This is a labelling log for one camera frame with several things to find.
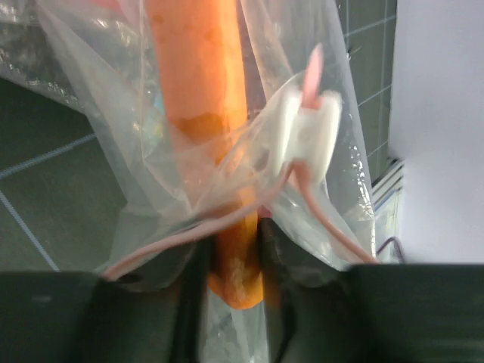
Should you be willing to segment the pink zipper clear bag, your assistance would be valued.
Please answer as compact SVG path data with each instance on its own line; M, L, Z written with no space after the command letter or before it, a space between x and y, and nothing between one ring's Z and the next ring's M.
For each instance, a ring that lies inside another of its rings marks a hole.
M332 1L234 1L246 122L196 144L167 118L148 1L31 1L54 58L118 181L108 257L88 272L118 281L173 247L210 236L199 362L271 362L258 232L271 219L337 271L375 254L371 183L336 157L355 101ZM234 309L212 291L221 231L256 212L262 301Z

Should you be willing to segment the orange maroon toy steak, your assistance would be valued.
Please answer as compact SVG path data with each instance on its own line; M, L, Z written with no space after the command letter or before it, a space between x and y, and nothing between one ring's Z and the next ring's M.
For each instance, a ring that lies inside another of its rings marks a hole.
M247 120L244 66L234 1L148 1L168 120L196 144ZM234 309L262 301L262 276L251 249L259 217L250 213L221 231L210 288Z

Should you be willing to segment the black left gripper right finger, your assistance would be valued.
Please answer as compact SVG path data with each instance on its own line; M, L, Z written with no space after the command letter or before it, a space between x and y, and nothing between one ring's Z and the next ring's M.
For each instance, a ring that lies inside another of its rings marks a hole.
M481 362L481 265L337 271L259 224L271 362Z

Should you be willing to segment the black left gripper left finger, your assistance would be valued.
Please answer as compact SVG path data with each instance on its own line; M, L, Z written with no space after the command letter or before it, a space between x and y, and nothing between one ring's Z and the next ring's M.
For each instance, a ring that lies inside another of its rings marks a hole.
M1 274L3 362L199 362L212 239L110 282L71 271Z

